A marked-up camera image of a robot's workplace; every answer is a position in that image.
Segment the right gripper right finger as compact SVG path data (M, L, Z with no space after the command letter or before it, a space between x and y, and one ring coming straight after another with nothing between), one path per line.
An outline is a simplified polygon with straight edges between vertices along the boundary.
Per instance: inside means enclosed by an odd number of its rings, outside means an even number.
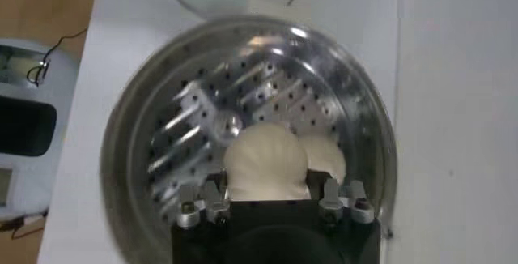
M340 185L327 172L309 170L306 184L312 199L318 201L322 216L332 224L340 222L344 210L350 212L350 219L357 224L371 224L375 220L374 206L367 198L363 183L352 180Z

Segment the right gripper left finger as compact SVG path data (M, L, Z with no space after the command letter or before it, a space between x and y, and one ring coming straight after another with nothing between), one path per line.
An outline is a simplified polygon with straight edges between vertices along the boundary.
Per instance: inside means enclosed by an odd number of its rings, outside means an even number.
M225 224L230 218L230 202L226 198L227 174L210 174L200 185L182 185L179 189L180 204L176 225L180 228L195 228L205 221Z

